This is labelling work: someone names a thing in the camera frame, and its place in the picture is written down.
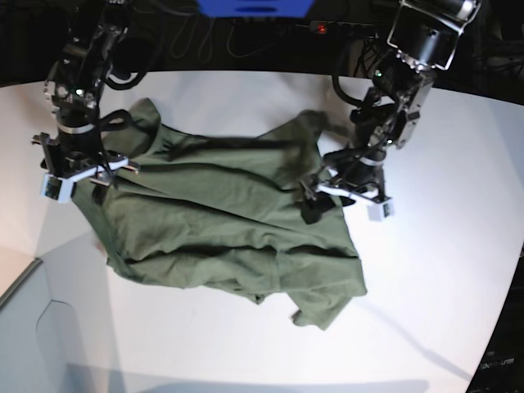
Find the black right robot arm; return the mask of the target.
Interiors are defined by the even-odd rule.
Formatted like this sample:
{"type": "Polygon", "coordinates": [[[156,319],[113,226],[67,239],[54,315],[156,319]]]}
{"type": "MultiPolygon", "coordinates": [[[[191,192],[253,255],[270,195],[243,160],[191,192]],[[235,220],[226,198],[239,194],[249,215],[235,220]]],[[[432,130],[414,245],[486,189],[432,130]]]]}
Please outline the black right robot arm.
{"type": "Polygon", "coordinates": [[[130,1],[83,2],[45,81],[57,135],[36,134],[31,142],[43,150],[41,166],[46,172],[40,193],[58,203],[69,202],[82,180],[108,187],[116,171],[138,171],[127,156],[108,151],[102,142],[102,133],[129,126],[131,115],[126,110],[100,115],[105,87],[131,89],[145,75],[139,72],[124,84],[110,79],[114,53],[128,32],[132,9],[130,1]]]}

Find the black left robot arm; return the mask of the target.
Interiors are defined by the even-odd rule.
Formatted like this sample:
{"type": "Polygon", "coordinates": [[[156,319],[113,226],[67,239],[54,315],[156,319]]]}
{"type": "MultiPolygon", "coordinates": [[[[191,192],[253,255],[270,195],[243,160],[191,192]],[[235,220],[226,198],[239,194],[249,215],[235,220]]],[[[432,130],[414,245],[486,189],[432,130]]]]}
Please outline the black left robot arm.
{"type": "Polygon", "coordinates": [[[421,107],[438,70],[448,70],[466,26],[480,11],[479,1],[402,1],[386,39],[388,51],[373,71],[372,86],[364,99],[348,95],[340,71],[350,49],[344,47],[332,73],[337,96],[354,107],[350,121],[355,132],[348,144],[323,156],[321,172],[301,182],[302,219],[318,222],[339,197],[344,206],[368,203],[368,216],[382,221],[393,215],[393,200],[386,194],[383,165],[388,147],[403,148],[413,135],[421,107]]]}

